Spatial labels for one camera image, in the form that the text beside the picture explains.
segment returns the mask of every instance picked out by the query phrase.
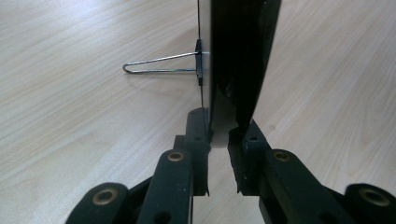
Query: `light wood grain surface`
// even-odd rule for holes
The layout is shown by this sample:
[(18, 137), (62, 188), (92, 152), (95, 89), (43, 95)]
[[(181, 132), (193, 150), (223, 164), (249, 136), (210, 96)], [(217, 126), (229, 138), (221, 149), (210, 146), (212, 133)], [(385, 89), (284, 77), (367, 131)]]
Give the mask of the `light wood grain surface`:
[[(255, 120), (339, 192), (396, 194), (396, 2), (284, 0)], [(0, 223), (64, 223), (81, 197), (132, 187), (200, 106), (196, 77), (128, 76), (123, 63), (194, 49), (195, 0), (0, 3)], [(159, 63), (190, 67), (193, 59)], [(209, 156), (195, 223), (262, 223)]]

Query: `wooden table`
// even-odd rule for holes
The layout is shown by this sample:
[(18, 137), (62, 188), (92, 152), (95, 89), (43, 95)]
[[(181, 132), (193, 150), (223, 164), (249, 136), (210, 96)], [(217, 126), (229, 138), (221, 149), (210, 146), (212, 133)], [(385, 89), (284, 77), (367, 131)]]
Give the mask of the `wooden table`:
[[(284, 0), (255, 120), (339, 192), (396, 195), (396, 2)], [(195, 0), (2, 1), (0, 223), (64, 223), (92, 187), (132, 187), (200, 106), (194, 74), (121, 66), (193, 51)], [(193, 58), (158, 67), (193, 66)], [(209, 156), (195, 223), (262, 223), (236, 194), (227, 149)]]

